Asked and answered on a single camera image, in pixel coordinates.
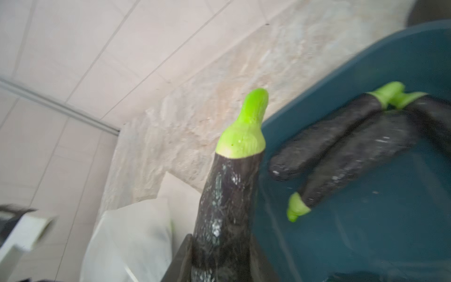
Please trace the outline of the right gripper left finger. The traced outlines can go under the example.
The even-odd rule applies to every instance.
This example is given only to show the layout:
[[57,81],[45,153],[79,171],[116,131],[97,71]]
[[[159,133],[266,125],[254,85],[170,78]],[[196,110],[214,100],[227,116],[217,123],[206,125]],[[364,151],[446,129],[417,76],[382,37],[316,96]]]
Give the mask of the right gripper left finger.
[[190,282],[192,265],[192,234],[188,234],[178,249],[161,282]]

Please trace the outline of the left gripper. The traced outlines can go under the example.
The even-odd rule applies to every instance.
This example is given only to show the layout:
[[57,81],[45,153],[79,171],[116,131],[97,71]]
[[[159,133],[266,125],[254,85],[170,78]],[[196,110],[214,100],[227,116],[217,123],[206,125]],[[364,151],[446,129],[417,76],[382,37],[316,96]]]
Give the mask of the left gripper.
[[36,249],[56,223],[48,212],[16,204],[1,205],[1,262],[17,262]]

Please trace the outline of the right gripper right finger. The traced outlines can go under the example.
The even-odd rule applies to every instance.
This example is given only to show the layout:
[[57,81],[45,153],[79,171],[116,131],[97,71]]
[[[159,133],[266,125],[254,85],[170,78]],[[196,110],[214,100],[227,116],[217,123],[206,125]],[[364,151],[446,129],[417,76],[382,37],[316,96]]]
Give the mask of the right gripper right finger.
[[250,272],[252,282],[278,282],[279,278],[266,258],[255,235],[250,238]]

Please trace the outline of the clear zip-top bag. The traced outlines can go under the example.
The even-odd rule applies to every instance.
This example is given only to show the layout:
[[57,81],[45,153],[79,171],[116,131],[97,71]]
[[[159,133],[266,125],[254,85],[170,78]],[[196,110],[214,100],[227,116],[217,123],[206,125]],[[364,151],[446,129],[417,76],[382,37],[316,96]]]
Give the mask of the clear zip-top bag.
[[194,230],[200,196],[167,172],[156,199],[104,212],[86,249],[80,281],[161,281]]

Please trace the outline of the teal plastic bin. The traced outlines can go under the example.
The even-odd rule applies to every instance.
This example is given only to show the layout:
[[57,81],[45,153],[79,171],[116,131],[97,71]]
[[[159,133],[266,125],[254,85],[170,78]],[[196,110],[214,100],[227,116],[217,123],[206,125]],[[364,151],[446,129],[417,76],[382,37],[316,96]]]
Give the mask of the teal plastic bin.
[[263,124],[269,282],[451,279],[451,22],[371,45]]

